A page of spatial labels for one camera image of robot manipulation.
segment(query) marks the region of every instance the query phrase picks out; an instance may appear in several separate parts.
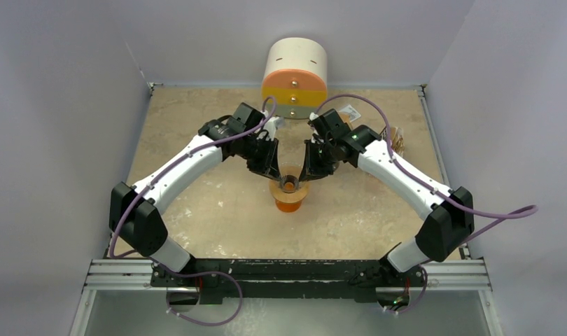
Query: orange stripe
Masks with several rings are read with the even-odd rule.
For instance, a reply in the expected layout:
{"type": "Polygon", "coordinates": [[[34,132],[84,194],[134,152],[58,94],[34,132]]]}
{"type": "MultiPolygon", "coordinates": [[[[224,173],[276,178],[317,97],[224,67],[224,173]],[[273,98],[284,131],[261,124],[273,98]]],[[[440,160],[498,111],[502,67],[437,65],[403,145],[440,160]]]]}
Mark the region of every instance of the orange stripe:
{"type": "Polygon", "coordinates": [[[327,84],[316,74],[299,69],[281,69],[273,71],[263,79],[264,87],[326,91],[327,84]]]}

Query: orange object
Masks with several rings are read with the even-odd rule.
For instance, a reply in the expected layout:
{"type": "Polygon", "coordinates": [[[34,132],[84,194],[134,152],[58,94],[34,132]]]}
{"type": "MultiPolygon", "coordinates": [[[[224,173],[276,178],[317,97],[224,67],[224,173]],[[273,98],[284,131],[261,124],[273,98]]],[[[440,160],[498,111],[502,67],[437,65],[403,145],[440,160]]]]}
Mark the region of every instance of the orange object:
{"type": "Polygon", "coordinates": [[[354,126],[351,124],[351,121],[349,121],[351,119],[349,114],[340,113],[339,116],[341,117],[341,120],[343,120],[343,122],[346,123],[351,130],[354,129],[354,126]]]}
{"type": "Polygon", "coordinates": [[[264,88],[327,91],[327,83],[319,75],[301,69],[278,69],[263,78],[264,88]]]}
{"type": "Polygon", "coordinates": [[[294,211],[300,209],[300,206],[302,205],[302,201],[297,202],[297,203],[283,203],[283,202],[280,202],[276,199],[275,205],[279,210],[281,210],[283,212],[294,212],[294,211]]]}
{"type": "Polygon", "coordinates": [[[275,199],[276,207],[282,212],[294,212],[300,208],[308,195],[308,182],[299,182],[302,168],[297,165],[283,164],[279,168],[282,180],[269,180],[269,191],[275,199]]]}
{"type": "Polygon", "coordinates": [[[302,106],[317,107],[327,99],[327,91],[325,90],[315,91],[263,86],[261,92],[264,98],[268,96],[275,97],[277,106],[281,103],[281,105],[295,106],[296,108],[302,106]]]}

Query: tan object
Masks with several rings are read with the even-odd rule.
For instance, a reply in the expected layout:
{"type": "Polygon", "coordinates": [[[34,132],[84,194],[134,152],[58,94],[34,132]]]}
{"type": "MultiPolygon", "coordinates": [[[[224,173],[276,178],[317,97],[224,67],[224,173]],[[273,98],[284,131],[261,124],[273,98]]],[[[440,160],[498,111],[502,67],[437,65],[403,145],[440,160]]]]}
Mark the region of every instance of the tan object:
{"type": "MultiPolygon", "coordinates": [[[[386,140],[386,127],[382,131],[382,139],[386,140]]],[[[405,152],[405,144],[403,143],[403,129],[401,127],[391,126],[391,148],[401,157],[405,152]]]]}
{"type": "Polygon", "coordinates": [[[350,130],[354,129],[354,126],[351,124],[351,121],[349,121],[351,119],[351,116],[349,114],[339,113],[339,116],[341,117],[341,120],[343,120],[344,123],[349,125],[350,130]]]}

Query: white wall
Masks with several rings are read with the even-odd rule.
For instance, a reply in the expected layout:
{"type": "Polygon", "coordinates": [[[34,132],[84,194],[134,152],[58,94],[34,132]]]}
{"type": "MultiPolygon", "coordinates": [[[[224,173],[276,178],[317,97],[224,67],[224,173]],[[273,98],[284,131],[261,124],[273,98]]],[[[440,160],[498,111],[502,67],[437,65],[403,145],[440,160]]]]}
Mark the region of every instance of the white wall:
{"type": "Polygon", "coordinates": [[[427,94],[451,183],[540,207],[472,243],[505,334],[567,335],[567,1],[477,0],[427,94]]]}
{"type": "Polygon", "coordinates": [[[105,0],[0,0],[0,335],[67,335],[146,85],[105,0]]]}
{"type": "Polygon", "coordinates": [[[147,81],[258,85],[271,45],[321,43],[332,85],[427,83],[473,0],[111,0],[147,81]]]}

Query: beige floor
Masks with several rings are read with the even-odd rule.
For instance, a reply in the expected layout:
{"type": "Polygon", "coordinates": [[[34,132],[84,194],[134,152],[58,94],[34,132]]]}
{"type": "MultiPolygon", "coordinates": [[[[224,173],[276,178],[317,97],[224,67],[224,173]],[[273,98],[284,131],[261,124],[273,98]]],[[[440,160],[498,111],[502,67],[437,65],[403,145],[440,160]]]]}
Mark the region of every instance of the beige floor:
{"type": "MultiPolygon", "coordinates": [[[[419,98],[413,90],[335,90],[370,98],[405,131],[405,158],[440,180],[438,162],[419,98]]],[[[259,107],[259,89],[188,89],[154,91],[141,140],[127,180],[133,183],[172,158],[210,119],[231,114],[240,102],[259,107]]],[[[381,130],[383,121],[365,103],[351,102],[362,114],[354,125],[381,130]]],[[[278,130],[279,161],[302,164],[306,120],[287,120],[278,130]]],[[[398,242],[413,237],[422,221],[383,183],[349,164],[335,175],[311,182],[295,213],[274,205],[267,179],[231,157],[197,179],[163,218],[170,236],[198,258],[380,258],[398,242]]],[[[118,251],[126,251],[122,241],[118,251]]]]}

